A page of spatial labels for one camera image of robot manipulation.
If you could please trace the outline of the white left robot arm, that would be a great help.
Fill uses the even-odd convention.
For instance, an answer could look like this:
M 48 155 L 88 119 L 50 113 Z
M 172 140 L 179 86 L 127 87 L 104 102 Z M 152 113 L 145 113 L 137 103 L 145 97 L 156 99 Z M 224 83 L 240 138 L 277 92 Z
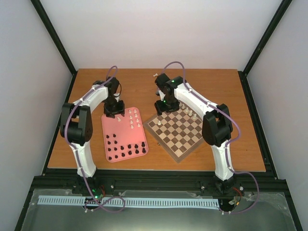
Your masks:
M 93 134 L 92 112 L 103 103 L 103 114 L 108 118 L 124 117 L 125 104 L 119 99 L 120 86 L 116 77 L 106 81 L 95 81 L 91 89 L 73 103 L 64 103 L 61 111 L 60 134 L 73 151 L 77 164 L 77 174 L 86 177 L 83 188 L 88 193 L 96 193 L 100 181 L 93 177 L 97 169 L 92 159 L 90 139 Z

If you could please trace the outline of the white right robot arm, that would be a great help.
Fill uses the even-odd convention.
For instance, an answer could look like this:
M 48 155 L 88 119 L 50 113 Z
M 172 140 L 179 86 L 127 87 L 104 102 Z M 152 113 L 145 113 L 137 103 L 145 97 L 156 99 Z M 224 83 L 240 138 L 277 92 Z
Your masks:
M 180 103 L 192 109 L 202 119 L 202 137 L 211 146 L 215 175 L 221 181 L 233 177 L 229 141 L 233 127 L 229 109 L 225 104 L 217 105 L 196 92 L 182 77 L 170 79 L 165 73 L 155 79 L 160 100 L 154 103 L 157 114 L 171 113 L 180 109 Z

